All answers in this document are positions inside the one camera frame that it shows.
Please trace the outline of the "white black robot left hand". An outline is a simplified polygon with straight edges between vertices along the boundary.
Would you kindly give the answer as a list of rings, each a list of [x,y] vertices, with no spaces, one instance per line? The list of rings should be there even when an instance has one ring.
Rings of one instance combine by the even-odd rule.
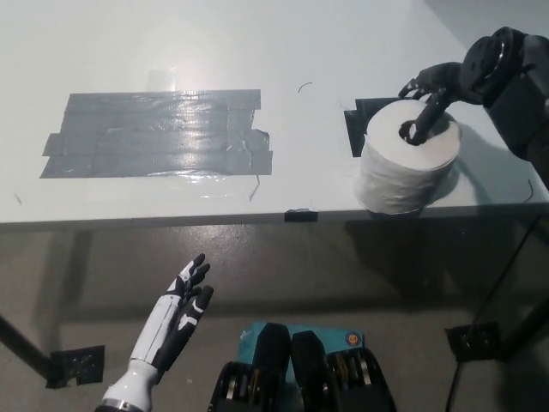
[[[128,369],[102,397],[98,411],[150,411],[152,392],[179,357],[206,311],[214,289],[201,287],[210,269],[203,253],[176,275],[150,312]]]

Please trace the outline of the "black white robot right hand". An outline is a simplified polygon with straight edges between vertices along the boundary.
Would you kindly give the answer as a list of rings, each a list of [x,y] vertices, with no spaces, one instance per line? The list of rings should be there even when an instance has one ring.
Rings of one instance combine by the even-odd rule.
[[[426,106],[415,120],[408,120],[401,126],[402,139],[419,146],[426,142],[428,133],[444,115],[445,110],[462,95],[460,74],[462,64],[450,62],[436,64],[419,72],[399,92],[400,99],[413,92],[412,100],[420,100],[429,94]]]

